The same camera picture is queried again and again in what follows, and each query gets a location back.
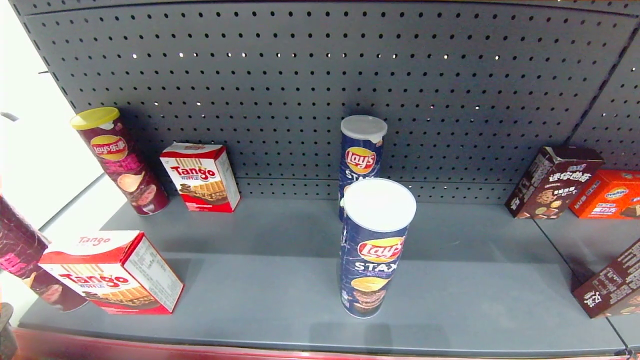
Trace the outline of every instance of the white plastic lid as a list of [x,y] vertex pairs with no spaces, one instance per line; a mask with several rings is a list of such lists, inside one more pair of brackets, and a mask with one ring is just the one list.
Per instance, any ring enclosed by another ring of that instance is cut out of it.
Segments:
[[387,123],[373,116],[353,115],[344,118],[340,130],[350,138],[377,143],[387,133]]
[[415,197],[395,181],[370,177],[344,192],[344,211],[356,224],[389,233],[409,225],[415,215]]

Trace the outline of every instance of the potato chip can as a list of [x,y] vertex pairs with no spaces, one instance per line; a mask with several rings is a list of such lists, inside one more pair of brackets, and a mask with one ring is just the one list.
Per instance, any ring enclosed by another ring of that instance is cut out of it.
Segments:
[[387,123],[367,115],[353,115],[340,123],[342,152],[339,176],[339,216],[344,221],[344,192],[360,179],[375,177],[380,172],[382,137]]
[[118,109],[83,111],[71,119],[71,126],[139,215],[155,214],[167,206],[166,192],[145,164]]
[[398,266],[415,197],[395,181],[368,178],[344,195],[340,243],[340,300],[357,318],[380,310]]
[[47,239],[0,195],[0,268],[61,311],[81,307],[87,303],[84,297],[38,266],[47,247]]

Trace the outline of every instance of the red and white box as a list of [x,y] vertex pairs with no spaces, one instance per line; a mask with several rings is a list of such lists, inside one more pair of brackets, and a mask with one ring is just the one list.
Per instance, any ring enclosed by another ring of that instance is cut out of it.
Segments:
[[109,314],[170,314],[184,287],[141,231],[59,241],[39,264]]
[[240,193],[224,146],[174,143],[160,160],[190,211],[234,212]]

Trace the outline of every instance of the snack package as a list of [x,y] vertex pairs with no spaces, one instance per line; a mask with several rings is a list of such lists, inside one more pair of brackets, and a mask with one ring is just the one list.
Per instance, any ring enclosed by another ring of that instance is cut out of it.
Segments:
[[353,115],[340,123],[342,156],[338,189],[338,216],[344,220],[344,192],[360,179],[376,177],[380,173],[383,136],[387,123],[377,117]]
[[640,239],[573,292],[590,318],[640,313]]
[[40,266],[109,314],[170,314],[184,286],[141,231],[78,236]]
[[240,193],[224,146],[174,143],[160,160],[190,211],[235,210]]
[[396,271],[415,197],[395,181],[359,180],[344,196],[340,243],[340,300],[357,318],[380,310]]
[[155,214],[169,204],[162,185],[122,124],[118,109],[86,110],[70,123],[139,215]]
[[557,218],[603,164],[593,149],[543,146],[505,206],[515,218]]
[[75,310],[86,299],[38,266],[49,242],[0,195],[0,268],[22,279],[42,300],[61,311]]
[[640,172],[598,170],[570,208],[579,218],[640,219]]

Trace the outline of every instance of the cardboard box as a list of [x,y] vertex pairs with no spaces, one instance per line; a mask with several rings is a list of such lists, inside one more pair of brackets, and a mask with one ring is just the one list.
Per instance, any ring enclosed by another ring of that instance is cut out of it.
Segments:
[[640,313],[640,239],[573,292],[591,318]]
[[640,219],[640,172],[598,170],[570,209],[579,218]]
[[505,206],[515,218],[557,218],[602,164],[592,149],[543,146]]
[[39,264],[109,314],[170,314],[184,286],[141,231],[56,242]]
[[174,143],[160,160],[190,211],[235,210],[240,193],[224,146]]

